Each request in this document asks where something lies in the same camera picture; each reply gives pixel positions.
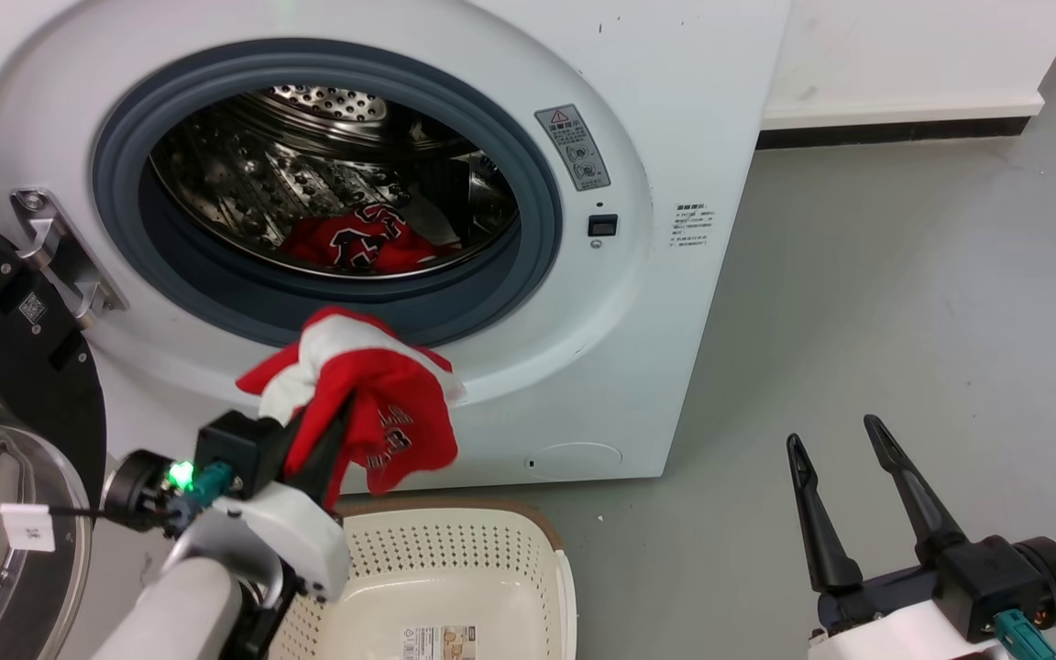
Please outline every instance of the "metal hinge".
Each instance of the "metal hinge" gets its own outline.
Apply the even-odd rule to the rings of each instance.
[[[31,239],[29,247],[17,251],[18,259],[46,276],[80,326],[91,327],[100,314],[128,306],[76,240],[50,191],[13,191],[11,208]]]

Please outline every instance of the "floor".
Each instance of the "floor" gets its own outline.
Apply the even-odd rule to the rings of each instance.
[[[565,536],[579,657],[805,656],[791,432],[864,573],[912,565],[865,413],[972,539],[1056,539],[1056,64],[1042,93],[1019,138],[757,154],[666,475],[467,493],[531,503]],[[99,535],[65,660],[156,561],[109,565],[133,535]],[[129,585],[101,586],[113,571]]]

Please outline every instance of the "green light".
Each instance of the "green light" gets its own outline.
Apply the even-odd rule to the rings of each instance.
[[[193,464],[189,460],[178,460],[169,467],[168,471],[165,472],[165,477],[169,479],[170,484],[188,491],[193,485]]]

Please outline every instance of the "screw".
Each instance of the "screw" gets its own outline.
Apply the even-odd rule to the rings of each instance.
[[[43,208],[43,196],[35,191],[27,191],[22,193],[22,197],[19,200],[26,210],[33,210],[37,212],[38,209]]]

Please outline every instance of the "red garment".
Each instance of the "red garment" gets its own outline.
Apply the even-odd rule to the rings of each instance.
[[[301,356],[314,363],[298,364]],[[315,383],[312,375],[317,375]],[[367,469],[370,492],[382,494],[411,472],[446,468],[458,454],[448,396],[460,396],[461,385],[451,363],[431,351],[406,346],[377,319],[346,309],[327,308],[312,317],[301,341],[248,372],[239,389],[263,396],[261,413],[275,410],[268,414],[277,419],[307,406],[284,464],[285,476],[304,467],[353,394],[344,446],[323,502],[328,510],[340,494],[348,460]]]
[[[436,256],[390,205],[364,205],[336,218],[306,218],[296,223],[280,251],[325,267],[412,270]]]

